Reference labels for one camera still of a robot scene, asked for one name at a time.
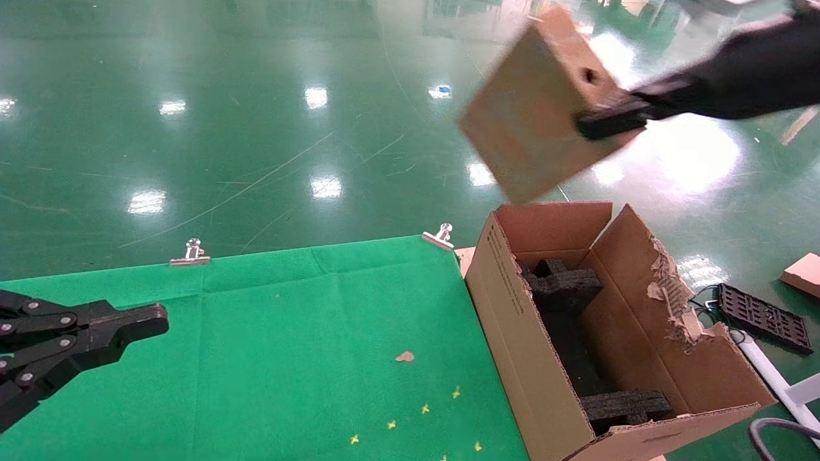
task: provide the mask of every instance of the cardboard piece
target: cardboard piece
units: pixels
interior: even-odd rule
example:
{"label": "cardboard piece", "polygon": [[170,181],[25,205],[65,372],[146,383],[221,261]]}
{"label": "cardboard piece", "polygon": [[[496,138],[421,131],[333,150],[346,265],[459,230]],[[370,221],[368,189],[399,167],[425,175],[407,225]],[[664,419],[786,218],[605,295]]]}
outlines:
{"label": "cardboard piece", "polygon": [[526,203],[620,149],[641,130],[591,142],[573,115],[621,93],[572,16],[547,6],[458,125],[512,203]]}
{"label": "cardboard piece", "polygon": [[809,253],[789,266],[780,280],[820,298],[820,256]]}
{"label": "cardboard piece", "polygon": [[[691,336],[688,289],[674,260],[629,205],[604,230],[612,207],[502,206],[487,218],[467,269],[533,461],[647,461],[776,401],[723,324]],[[604,289],[580,317],[591,358],[621,390],[663,391],[674,414],[595,437],[516,264],[536,255],[595,270]]]}

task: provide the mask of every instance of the small cardboard box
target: small cardboard box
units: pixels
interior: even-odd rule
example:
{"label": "small cardboard box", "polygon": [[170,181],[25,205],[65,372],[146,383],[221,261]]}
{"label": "small cardboard box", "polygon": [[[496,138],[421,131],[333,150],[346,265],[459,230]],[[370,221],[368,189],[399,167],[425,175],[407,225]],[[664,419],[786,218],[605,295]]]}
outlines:
{"label": "small cardboard box", "polygon": [[[533,461],[646,461],[776,402],[724,325],[705,330],[687,308],[692,292],[635,211],[607,227],[612,213],[611,203],[502,206],[467,270]],[[620,390],[661,390],[674,415],[595,437],[516,264],[542,258],[595,270],[604,288],[579,321],[590,356]]]}

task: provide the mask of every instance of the green table cover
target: green table cover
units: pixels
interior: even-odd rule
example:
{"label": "green table cover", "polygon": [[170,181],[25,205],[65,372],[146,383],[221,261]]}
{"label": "green table cover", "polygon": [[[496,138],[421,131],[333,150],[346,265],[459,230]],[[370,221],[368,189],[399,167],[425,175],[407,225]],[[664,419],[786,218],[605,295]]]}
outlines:
{"label": "green table cover", "polygon": [[3,461],[527,459],[457,260],[418,237],[0,286],[171,323],[0,436]]}

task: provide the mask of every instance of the binder clip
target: binder clip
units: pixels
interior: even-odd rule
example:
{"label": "binder clip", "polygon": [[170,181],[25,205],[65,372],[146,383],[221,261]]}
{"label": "binder clip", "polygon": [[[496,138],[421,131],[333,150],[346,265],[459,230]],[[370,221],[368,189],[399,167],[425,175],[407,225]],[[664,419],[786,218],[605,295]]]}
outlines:
{"label": "binder clip", "polygon": [[172,259],[172,266],[201,266],[208,264],[211,261],[210,256],[205,256],[205,250],[200,248],[202,242],[199,239],[190,239],[185,243],[185,257],[180,259]]}
{"label": "binder clip", "polygon": [[441,249],[453,251],[453,244],[449,242],[450,232],[452,231],[453,225],[445,222],[441,225],[439,232],[436,235],[432,235],[430,232],[425,232],[424,234],[421,234],[421,237]]}

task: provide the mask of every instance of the paper scrap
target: paper scrap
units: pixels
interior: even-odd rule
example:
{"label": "paper scrap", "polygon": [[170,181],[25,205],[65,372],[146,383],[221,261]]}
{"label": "paper scrap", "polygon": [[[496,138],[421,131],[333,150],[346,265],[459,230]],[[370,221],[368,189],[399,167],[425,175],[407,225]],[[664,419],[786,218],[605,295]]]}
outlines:
{"label": "paper scrap", "polygon": [[412,354],[410,351],[406,351],[396,357],[396,362],[412,362],[416,359],[416,356]]}

